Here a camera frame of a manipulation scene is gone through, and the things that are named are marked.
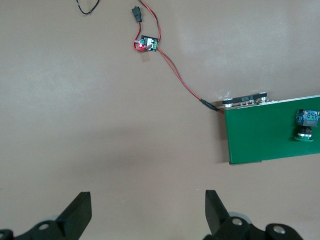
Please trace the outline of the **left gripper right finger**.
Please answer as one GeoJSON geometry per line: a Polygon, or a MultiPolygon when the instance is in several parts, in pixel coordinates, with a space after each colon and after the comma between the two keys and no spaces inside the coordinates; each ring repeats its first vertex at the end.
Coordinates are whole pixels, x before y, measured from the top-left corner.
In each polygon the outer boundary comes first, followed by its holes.
{"type": "Polygon", "coordinates": [[[253,225],[246,215],[229,212],[215,190],[205,191],[205,217],[211,234],[206,240],[301,240],[292,227],[270,223],[264,230],[253,225]]]}

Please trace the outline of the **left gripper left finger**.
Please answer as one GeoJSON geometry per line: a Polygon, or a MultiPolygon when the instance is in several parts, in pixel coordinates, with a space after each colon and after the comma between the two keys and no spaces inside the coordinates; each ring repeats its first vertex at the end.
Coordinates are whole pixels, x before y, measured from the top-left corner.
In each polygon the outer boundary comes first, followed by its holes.
{"type": "Polygon", "coordinates": [[[37,223],[16,240],[78,240],[92,218],[90,192],[80,192],[55,219],[37,223]]]}

